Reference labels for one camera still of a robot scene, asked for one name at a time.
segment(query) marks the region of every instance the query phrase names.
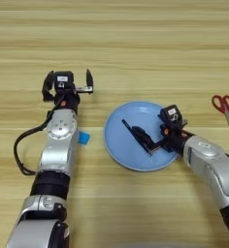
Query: blue tape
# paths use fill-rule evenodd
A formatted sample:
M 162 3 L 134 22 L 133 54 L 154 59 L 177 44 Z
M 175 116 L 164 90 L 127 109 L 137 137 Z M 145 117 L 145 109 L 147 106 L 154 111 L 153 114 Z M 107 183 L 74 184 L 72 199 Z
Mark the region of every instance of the blue tape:
M 80 144 L 87 144 L 90 139 L 90 134 L 85 132 L 80 132 L 79 134 L 79 143 Z

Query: scissors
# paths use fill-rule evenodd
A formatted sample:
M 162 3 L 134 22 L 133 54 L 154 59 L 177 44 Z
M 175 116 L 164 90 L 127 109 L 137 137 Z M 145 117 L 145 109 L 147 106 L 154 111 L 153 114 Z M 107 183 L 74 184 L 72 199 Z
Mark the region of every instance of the scissors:
M 219 95 L 214 95 L 212 97 L 213 106 L 220 111 L 221 113 L 225 114 L 227 123 L 229 126 L 229 96 L 225 95 L 223 97 Z

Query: wire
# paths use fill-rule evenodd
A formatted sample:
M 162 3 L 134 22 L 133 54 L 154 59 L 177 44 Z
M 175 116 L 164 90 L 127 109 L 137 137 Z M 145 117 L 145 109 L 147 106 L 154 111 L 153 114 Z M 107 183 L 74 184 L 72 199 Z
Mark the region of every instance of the wire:
M 49 115 L 47 117 L 47 119 L 44 121 L 43 124 L 41 124 L 40 126 L 36 127 L 36 128 L 33 128 L 33 129 L 30 129 L 30 130 L 27 130 L 25 131 L 24 133 L 22 133 L 17 139 L 16 139 L 16 142 L 14 144 L 14 156 L 15 156 L 15 159 L 16 159 L 16 163 L 17 163 L 17 166 L 19 168 L 19 170 L 21 171 L 22 174 L 24 175 L 35 175 L 36 172 L 34 172 L 33 170 L 30 170 L 28 169 L 20 160 L 19 160 L 19 157 L 18 157 L 18 154 L 17 154 L 17 146 L 18 144 L 20 143 L 21 140 L 23 140 L 24 138 L 28 137 L 28 136 L 31 136 L 33 134 L 36 134 L 38 132 L 41 132 L 43 131 L 49 124 L 51 118 L 52 118 L 52 115 L 54 113 L 54 111 L 56 110 L 56 108 L 61 104 L 61 102 L 63 101 L 65 95 L 62 96 L 62 98 L 58 101 L 58 103 L 54 106 L 54 108 L 49 112 Z

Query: blue plate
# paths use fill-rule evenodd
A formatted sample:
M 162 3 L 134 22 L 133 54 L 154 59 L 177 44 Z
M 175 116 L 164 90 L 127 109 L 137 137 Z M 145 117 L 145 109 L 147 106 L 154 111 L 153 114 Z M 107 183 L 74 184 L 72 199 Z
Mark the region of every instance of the blue plate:
M 155 171 L 171 164 L 178 154 L 162 148 L 150 157 L 121 122 L 125 119 L 130 126 L 140 126 L 154 142 L 162 139 L 157 116 L 161 106 L 149 102 L 131 102 L 114 110 L 108 118 L 105 130 L 105 145 L 110 155 L 121 165 L 135 171 Z

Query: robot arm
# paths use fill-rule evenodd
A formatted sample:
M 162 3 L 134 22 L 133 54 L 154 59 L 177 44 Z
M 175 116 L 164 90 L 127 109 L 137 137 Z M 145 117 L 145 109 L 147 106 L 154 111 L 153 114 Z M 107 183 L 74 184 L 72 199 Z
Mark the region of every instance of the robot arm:
M 49 93 L 53 83 L 55 97 Z M 48 141 L 30 196 L 23 203 L 7 248 L 69 247 L 70 232 L 64 221 L 79 135 L 78 93 L 92 92 L 93 81 L 89 71 L 87 87 L 83 88 L 75 87 L 71 72 L 50 72 L 47 76 L 43 88 L 44 101 L 54 101 L 57 107 L 47 126 Z
M 220 146 L 198 136 L 188 139 L 182 156 L 192 171 L 210 185 L 229 230 L 229 156 Z
M 210 185 L 217 208 L 229 230 L 229 155 L 220 146 L 186 132 L 183 129 L 186 122 L 177 106 L 163 108 L 159 117 L 163 136 L 159 142 L 153 142 L 140 127 L 128 126 L 128 129 L 148 153 L 159 147 L 179 153 L 192 171 Z

